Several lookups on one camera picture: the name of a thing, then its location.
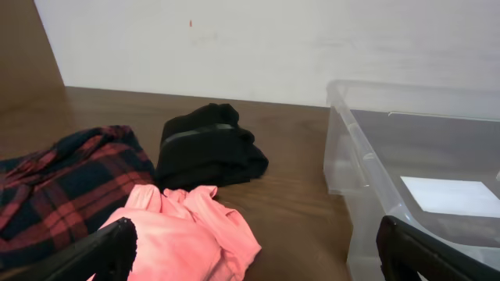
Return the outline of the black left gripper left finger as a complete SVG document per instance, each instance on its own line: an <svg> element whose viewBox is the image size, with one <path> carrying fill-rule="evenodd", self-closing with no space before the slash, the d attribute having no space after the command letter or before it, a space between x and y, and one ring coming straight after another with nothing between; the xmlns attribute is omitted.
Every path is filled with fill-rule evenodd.
<svg viewBox="0 0 500 281"><path fill-rule="evenodd" d="M127 281L137 240L135 225L122 217L7 281Z"/></svg>

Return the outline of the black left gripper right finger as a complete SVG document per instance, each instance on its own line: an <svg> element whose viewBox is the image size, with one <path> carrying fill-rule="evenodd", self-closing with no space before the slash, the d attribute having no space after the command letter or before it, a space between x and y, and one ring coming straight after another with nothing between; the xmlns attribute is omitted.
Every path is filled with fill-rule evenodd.
<svg viewBox="0 0 500 281"><path fill-rule="evenodd" d="M499 281L498 270L391 215L382 218L376 242L387 281Z"/></svg>

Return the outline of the clear plastic storage bin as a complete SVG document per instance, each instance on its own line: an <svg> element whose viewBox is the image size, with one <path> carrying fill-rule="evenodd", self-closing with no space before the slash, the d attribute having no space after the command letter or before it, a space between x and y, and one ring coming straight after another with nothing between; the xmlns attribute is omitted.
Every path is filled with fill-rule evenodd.
<svg viewBox="0 0 500 281"><path fill-rule="evenodd" d="M499 218L425 212L401 176L482 182L499 198L499 95L491 91L333 81L323 172L346 202L354 280L381 280L376 237L394 216L493 269Z"/></svg>

